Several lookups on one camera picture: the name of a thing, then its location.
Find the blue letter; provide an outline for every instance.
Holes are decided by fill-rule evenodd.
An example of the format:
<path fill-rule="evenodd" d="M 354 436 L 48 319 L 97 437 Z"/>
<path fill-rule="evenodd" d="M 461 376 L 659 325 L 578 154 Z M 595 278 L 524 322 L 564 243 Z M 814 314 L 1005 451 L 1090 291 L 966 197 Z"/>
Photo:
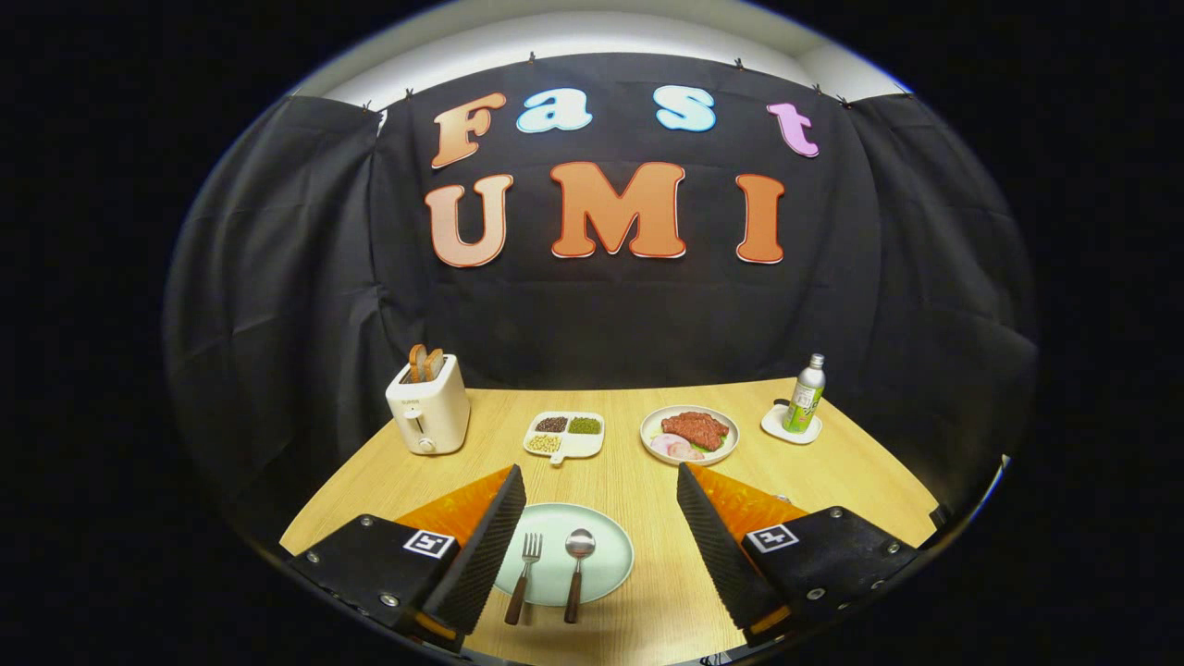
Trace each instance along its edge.
<path fill-rule="evenodd" d="M 556 127 L 568 132 L 579 129 L 592 122 L 592 114 L 584 108 L 587 100 L 583 90 L 574 88 L 556 88 L 532 95 L 522 103 L 529 110 L 519 116 L 519 129 L 529 134 Z"/>
<path fill-rule="evenodd" d="M 658 122 L 667 129 L 707 132 L 715 127 L 715 114 L 709 107 L 715 100 L 700 88 L 663 85 L 654 91 L 654 101 L 663 107 L 658 110 Z"/>

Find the spoon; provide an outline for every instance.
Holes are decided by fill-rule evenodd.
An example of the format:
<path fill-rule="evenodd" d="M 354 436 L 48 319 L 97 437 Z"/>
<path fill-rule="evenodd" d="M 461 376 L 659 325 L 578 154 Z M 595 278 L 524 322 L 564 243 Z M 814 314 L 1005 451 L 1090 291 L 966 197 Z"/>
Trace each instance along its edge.
<path fill-rule="evenodd" d="M 580 579 L 583 578 L 580 562 L 596 550 L 596 539 L 592 538 L 591 532 L 580 527 L 567 537 L 564 546 L 567 547 L 567 555 L 575 558 L 575 572 L 572 574 L 572 588 L 567 591 L 567 610 L 564 613 L 564 622 L 573 625 L 575 623 L 575 610 L 580 607 Z"/>

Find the white toaster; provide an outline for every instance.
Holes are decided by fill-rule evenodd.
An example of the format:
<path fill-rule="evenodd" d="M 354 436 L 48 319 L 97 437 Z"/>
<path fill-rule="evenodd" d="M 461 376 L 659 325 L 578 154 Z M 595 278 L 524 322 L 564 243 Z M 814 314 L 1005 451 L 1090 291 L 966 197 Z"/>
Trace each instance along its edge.
<path fill-rule="evenodd" d="M 407 450 L 419 455 L 452 453 L 464 444 L 469 429 L 469 396 L 464 392 L 461 366 L 452 354 L 444 356 L 439 377 L 412 382 L 411 365 L 386 388 L 386 402 L 399 425 Z"/>

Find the toaster lever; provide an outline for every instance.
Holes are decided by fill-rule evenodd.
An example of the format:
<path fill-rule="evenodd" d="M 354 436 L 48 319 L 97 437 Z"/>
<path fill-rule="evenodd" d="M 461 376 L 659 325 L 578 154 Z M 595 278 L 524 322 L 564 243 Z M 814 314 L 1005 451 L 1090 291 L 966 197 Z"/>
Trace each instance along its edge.
<path fill-rule="evenodd" d="M 419 428 L 419 434 L 420 435 L 424 433 L 424 423 L 422 421 L 419 421 L 419 418 L 423 415 L 424 415 L 424 412 L 420 411 L 419 408 L 417 408 L 417 406 L 413 406 L 413 408 L 408 409 L 407 411 L 403 412 L 404 418 L 406 418 L 407 421 L 414 421 L 416 422 L 416 428 Z"/>

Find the letter s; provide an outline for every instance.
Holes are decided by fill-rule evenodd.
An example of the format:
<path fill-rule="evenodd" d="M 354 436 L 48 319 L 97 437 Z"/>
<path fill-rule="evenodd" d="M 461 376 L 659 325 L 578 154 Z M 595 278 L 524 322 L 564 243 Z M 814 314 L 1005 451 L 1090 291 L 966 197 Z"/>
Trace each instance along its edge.
<path fill-rule="evenodd" d="M 657 119 L 667 129 L 707 132 L 715 127 L 715 113 L 710 109 L 715 100 L 701 88 L 663 85 L 654 91 L 654 101 L 662 107 Z"/>

